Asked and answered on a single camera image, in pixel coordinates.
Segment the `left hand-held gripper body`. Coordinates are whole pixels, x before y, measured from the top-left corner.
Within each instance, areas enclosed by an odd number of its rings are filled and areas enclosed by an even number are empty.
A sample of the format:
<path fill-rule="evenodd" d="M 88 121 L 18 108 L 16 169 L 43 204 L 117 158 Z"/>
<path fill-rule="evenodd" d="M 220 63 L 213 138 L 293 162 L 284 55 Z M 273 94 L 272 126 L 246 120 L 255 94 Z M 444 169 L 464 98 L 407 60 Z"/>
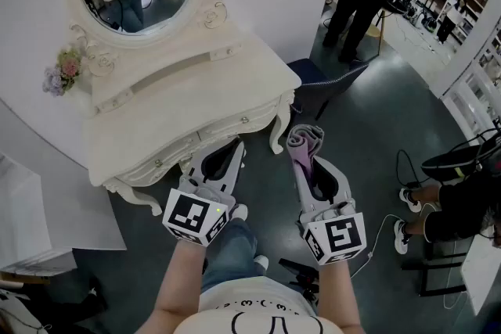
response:
<path fill-rule="evenodd" d="M 169 192 L 162 224 L 177 239 L 209 246 L 229 221 L 233 196 L 186 174 Z"/>

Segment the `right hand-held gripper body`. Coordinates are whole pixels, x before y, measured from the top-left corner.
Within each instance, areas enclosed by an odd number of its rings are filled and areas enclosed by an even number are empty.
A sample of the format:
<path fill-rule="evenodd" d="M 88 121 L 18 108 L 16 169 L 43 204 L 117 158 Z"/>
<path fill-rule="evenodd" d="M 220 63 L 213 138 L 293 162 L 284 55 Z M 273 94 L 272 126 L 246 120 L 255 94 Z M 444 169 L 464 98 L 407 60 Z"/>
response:
<path fill-rule="evenodd" d="M 353 198 L 300 216 L 301 237 L 319 266 L 349 260 L 367 245 L 362 213 Z"/>

